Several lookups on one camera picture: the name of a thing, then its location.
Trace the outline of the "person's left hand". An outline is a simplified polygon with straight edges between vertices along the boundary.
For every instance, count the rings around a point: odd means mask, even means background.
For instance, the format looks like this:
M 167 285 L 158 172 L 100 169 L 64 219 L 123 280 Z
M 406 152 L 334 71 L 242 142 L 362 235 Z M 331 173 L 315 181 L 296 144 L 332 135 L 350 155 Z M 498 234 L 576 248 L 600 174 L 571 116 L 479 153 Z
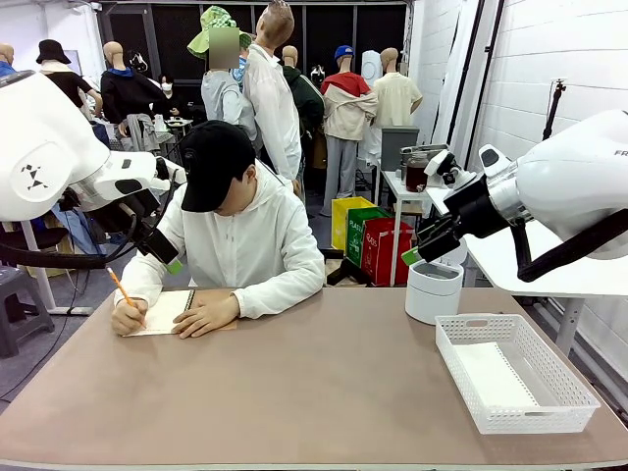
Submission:
M 172 333 L 181 339 L 199 338 L 228 326 L 239 316 L 239 312 L 239 304 L 233 294 L 200 303 L 174 319 Z

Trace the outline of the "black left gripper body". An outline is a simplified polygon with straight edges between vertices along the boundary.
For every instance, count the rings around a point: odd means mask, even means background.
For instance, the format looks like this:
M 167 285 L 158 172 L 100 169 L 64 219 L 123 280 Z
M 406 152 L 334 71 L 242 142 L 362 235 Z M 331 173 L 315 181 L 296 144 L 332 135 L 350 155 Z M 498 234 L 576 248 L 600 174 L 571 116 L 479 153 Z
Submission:
M 134 229 L 131 241 L 142 255 L 153 255 L 164 265 L 171 264 L 179 256 L 177 248 L 160 230 L 145 223 L 140 223 Z

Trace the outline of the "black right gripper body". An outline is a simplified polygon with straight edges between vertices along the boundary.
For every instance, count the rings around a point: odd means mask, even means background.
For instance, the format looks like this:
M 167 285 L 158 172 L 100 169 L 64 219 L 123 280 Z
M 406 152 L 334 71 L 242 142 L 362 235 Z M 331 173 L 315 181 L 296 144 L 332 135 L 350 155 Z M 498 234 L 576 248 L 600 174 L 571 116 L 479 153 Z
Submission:
M 422 259 L 432 262 L 456 249 L 462 238 L 458 215 L 429 218 L 417 233 L 417 251 Z

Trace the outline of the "person's right hand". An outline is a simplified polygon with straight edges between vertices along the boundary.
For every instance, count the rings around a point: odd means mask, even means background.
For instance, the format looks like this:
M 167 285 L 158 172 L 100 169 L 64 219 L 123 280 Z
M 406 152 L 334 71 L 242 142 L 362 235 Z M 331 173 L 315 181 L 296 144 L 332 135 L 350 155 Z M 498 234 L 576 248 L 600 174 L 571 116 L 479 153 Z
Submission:
M 148 304 L 145 300 L 133 298 L 131 304 L 125 300 L 118 302 L 111 315 L 111 326 L 118 336 L 128 336 L 145 327 Z

